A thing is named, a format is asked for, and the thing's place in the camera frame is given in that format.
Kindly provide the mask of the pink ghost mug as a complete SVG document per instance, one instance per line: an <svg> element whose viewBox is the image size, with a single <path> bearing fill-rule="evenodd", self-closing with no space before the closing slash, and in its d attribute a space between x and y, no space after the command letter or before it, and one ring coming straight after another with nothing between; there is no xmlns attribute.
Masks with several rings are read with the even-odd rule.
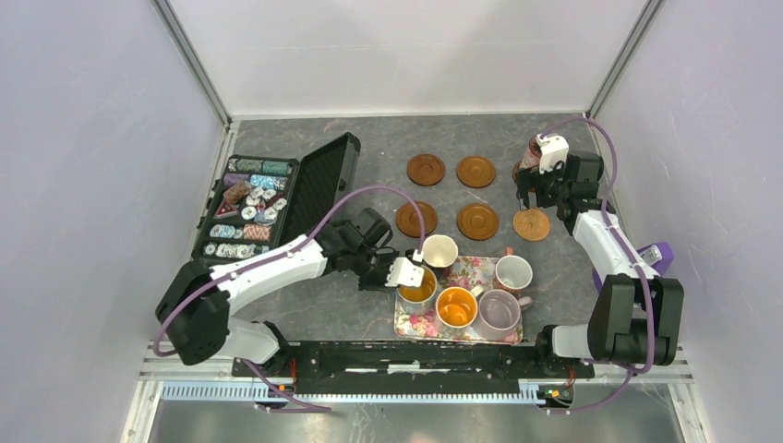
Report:
<svg viewBox="0 0 783 443"><path fill-rule="evenodd" d="M540 164L541 156L542 152L538 138L537 136L533 136L528 143L528 148L524 152L523 158L519 162L518 170L522 171L537 168Z"/></svg>

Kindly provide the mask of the wooden coaster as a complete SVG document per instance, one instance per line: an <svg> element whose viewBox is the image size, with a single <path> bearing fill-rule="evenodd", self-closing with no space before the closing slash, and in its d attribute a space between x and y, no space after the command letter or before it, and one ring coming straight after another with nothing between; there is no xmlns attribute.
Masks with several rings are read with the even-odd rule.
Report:
<svg viewBox="0 0 783 443"><path fill-rule="evenodd" d="M424 217L424 236L432 234L439 220L437 212L424 201L418 200L416 205ZM404 203L396 211L395 222L398 230L406 236L418 237L421 234L418 214L410 203Z"/></svg>
<svg viewBox="0 0 783 443"><path fill-rule="evenodd" d="M500 219L493 208L483 203L471 203L462 207L456 216L460 233L474 241L485 241L500 228Z"/></svg>
<svg viewBox="0 0 783 443"><path fill-rule="evenodd" d="M410 159L406 167L408 178L418 186L434 186L445 176L442 159L433 154L419 154Z"/></svg>
<svg viewBox="0 0 783 443"><path fill-rule="evenodd" d="M520 194L536 191L536 177L538 175L538 166L524 167L522 162L517 162L512 170L512 178L517 185Z"/></svg>
<svg viewBox="0 0 783 443"><path fill-rule="evenodd" d="M471 188L484 188L491 185L496 176L494 164L486 157L472 155L464 157L456 167L458 180Z"/></svg>

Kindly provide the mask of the cork coaster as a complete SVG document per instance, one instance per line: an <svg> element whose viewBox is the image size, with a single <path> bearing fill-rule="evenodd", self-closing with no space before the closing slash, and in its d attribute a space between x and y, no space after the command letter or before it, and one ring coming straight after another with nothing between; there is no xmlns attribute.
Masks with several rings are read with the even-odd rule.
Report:
<svg viewBox="0 0 783 443"><path fill-rule="evenodd" d="M514 231L524 240L537 242L545 239L550 232L550 221L540 209L519 210L512 221Z"/></svg>

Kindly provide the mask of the blue mug yellow inside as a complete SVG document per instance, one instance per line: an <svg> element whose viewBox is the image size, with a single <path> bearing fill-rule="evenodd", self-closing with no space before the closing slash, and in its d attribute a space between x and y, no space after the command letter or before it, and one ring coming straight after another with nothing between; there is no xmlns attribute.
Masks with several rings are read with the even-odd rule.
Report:
<svg viewBox="0 0 783 443"><path fill-rule="evenodd" d="M419 286L400 286L397 289L397 307L404 314L424 315L434 305L439 291L436 275L431 269L425 268Z"/></svg>

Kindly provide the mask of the black mug cream inside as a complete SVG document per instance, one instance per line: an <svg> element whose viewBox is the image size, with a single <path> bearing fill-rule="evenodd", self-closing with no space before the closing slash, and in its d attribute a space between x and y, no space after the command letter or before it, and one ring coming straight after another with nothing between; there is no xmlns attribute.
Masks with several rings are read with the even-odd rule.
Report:
<svg viewBox="0 0 783 443"><path fill-rule="evenodd" d="M459 248L448 235L432 234L425 239L420 250L411 249L404 254L414 262L424 263L431 268L445 269L456 261Z"/></svg>

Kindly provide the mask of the white floral mug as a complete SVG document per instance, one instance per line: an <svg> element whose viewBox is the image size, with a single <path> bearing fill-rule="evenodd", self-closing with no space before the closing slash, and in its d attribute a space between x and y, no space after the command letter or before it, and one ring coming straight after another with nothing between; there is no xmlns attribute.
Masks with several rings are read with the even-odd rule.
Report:
<svg viewBox="0 0 783 443"><path fill-rule="evenodd" d="M511 247L506 247L504 255L498 259L492 272L492 287L500 289L516 298L533 280L533 269L530 263L517 256Z"/></svg>

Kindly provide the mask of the floral mug orange inside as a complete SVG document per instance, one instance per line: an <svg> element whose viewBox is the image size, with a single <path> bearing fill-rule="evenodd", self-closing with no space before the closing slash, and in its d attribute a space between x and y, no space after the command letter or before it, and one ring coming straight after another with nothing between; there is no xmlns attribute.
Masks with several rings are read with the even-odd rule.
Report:
<svg viewBox="0 0 783 443"><path fill-rule="evenodd" d="M478 314L477 298L485 291L482 285L472 289L449 287L442 291L435 304L438 334L445 339L462 337Z"/></svg>

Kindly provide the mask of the lilac mug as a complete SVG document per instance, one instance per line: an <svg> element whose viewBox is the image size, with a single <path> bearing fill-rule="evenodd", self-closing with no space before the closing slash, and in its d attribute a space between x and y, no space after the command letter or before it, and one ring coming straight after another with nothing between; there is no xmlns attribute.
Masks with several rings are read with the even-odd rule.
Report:
<svg viewBox="0 0 783 443"><path fill-rule="evenodd" d="M517 299L506 291L490 290L478 297L478 313L473 327L480 338L500 341L516 330L522 313L532 304L533 299L529 296Z"/></svg>

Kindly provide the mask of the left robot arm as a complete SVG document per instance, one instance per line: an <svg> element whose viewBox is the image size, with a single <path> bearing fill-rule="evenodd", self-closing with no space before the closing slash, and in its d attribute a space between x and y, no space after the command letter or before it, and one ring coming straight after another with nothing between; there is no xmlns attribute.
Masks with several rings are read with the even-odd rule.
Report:
<svg viewBox="0 0 783 443"><path fill-rule="evenodd" d="M236 318L261 297L300 281L350 271L361 290L391 288L406 258L387 246L392 231L375 210L366 208L351 220L330 221L308 235L242 261L207 267L190 261L175 274L155 309L173 348L155 349L159 357L176 356L198 365L216 355L255 363L268 376L290 364L289 350L271 327Z"/></svg>

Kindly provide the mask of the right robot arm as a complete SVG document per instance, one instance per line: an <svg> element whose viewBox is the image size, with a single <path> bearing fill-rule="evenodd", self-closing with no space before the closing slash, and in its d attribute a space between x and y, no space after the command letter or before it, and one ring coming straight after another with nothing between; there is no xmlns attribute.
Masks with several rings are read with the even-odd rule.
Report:
<svg viewBox="0 0 783 443"><path fill-rule="evenodd" d="M598 197L601 156L576 151L545 172L520 168L515 176L522 207L554 207L569 235L589 256L598 298L589 321L548 325L536 338L536 370L555 377L572 359L614 364L642 373L676 356L684 289L632 248L606 200Z"/></svg>

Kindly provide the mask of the black poker chip case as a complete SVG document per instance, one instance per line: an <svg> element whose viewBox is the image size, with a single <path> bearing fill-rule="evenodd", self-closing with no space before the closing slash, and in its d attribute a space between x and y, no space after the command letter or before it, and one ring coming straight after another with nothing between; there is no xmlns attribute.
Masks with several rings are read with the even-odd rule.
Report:
<svg viewBox="0 0 783 443"><path fill-rule="evenodd" d="M231 156L191 258L206 266L268 252L306 234L351 190L359 139L345 133L302 159Z"/></svg>

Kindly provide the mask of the purple metronome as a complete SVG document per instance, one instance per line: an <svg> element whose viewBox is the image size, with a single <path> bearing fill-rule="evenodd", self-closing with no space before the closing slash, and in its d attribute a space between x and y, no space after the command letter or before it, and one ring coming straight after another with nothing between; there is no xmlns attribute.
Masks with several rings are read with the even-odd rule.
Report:
<svg viewBox="0 0 783 443"><path fill-rule="evenodd" d="M596 290L601 292L608 275L627 274L637 278L638 274L633 268L635 261L640 262L648 279L652 278L653 271L658 276L664 277L674 255L668 243L660 242L637 249L634 257L635 260L629 259L628 254L620 246L615 246L608 252L597 255L596 259L592 258L594 264L592 277Z"/></svg>

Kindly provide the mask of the floral serving tray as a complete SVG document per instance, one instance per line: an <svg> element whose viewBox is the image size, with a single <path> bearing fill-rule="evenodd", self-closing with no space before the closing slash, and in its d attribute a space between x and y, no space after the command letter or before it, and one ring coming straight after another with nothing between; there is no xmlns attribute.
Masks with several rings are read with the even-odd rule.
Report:
<svg viewBox="0 0 783 443"><path fill-rule="evenodd" d="M402 297L395 301L393 326L398 337L421 341L458 341L492 344L518 344L524 332L518 320L500 337L488 338L479 332L480 315L476 296L456 294L454 287L466 291L480 286L491 288L496 257L459 256L451 270L439 282L433 294L433 305L423 311Z"/></svg>

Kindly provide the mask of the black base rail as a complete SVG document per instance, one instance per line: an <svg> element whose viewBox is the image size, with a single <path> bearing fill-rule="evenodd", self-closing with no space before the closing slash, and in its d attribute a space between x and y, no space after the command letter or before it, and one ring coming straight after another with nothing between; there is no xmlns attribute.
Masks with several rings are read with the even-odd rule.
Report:
<svg viewBox="0 0 783 443"><path fill-rule="evenodd" d="M511 394L520 380L591 379L592 366L533 346L445 341L300 341L261 364L298 394Z"/></svg>

